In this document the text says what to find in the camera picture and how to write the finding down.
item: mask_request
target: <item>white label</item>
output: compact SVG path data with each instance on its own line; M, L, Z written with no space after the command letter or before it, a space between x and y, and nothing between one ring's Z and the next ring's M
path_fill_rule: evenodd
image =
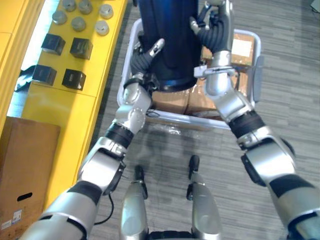
M243 41L243 40L239 40L239 39L233 39L231 53L248 58L248 57L250 57L251 47L252 47L251 41Z
M22 209L15 211L13 213L12 224L18 222L21 219Z
M1 224L1 230L6 229L11 226L11 219Z

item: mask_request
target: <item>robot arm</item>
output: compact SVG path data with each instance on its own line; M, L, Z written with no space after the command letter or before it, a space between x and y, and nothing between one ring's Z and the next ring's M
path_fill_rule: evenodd
M288 238L318 240L320 191L296 174L293 148L274 133L247 98L232 87L232 3L229 0L208 2L218 5L218 21L208 29L199 27L191 19L190 26L201 43L212 51L213 60L211 68L196 67L194 75L206 77L204 92L213 100L240 148L246 151L241 160L251 180L268 188L277 213L288 228Z
M147 53L133 56L134 76L125 85L124 104L116 111L105 136L100 137L86 156L76 184L57 197L21 240L88 239L100 199L116 189L126 167L123 159L127 148L144 126L152 102L144 75L164 44L160 39Z

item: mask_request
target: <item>cardboard box handle hole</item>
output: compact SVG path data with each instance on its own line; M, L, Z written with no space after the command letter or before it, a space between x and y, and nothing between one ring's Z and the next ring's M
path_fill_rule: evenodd
M23 195L21 195L21 196L18 196L18 198L16 199L16 201L17 201L17 202L20 202L20 201L22 201L22 200L31 198L31 196L32 196L32 192L29 192L29 193L23 194Z

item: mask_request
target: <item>brown cardboard box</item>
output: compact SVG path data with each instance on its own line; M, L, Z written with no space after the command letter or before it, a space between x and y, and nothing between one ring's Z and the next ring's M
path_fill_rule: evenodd
M233 86L235 86L237 82L237 77L233 76L231 80L232 80ZM199 78L196 84L191 88L188 105L185 111L187 115L193 115L194 113L216 110L216 106L213 103L213 101L205 95L204 86L205 86L205 79ZM248 87L248 75L245 73L241 73L238 90L246 96L247 87Z
M43 211L60 127L7 117L0 138L0 239L15 240Z
M255 38L250 35L235 33L233 35L231 63L239 66L252 66L254 58ZM205 46L201 58L211 60L212 53Z
M177 92L158 92L152 94L153 108L176 114L184 114L188 105L190 89Z

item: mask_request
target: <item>yellow table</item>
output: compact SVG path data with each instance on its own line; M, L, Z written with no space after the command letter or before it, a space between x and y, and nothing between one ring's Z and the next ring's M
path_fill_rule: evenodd
M45 0L3 0L0 7L0 134L26 50Z
M42 51L38 64L57 71L54 83L49 86L32 82L22 113L23 118L61 127L45 207L75 183L78 169L88 152L127 0L92 0L91 3L93 11L90 14L81 14L78 9L64 11L67 22L51 24L49 33L61 36L65 45L61 55ZM112 6L112 18L100 17L99 7L102 4ZM63 10L62 0L58 9ZM86 28L81 32L71 27L72 19L77 16L83 17L86 22ZM109 33L105 36L95 32L95 24L99 20L105 20L109 26ZM93 48L89 60L71 55L73 38L90 39ZM62 85L66 69L86 75L82 90Z

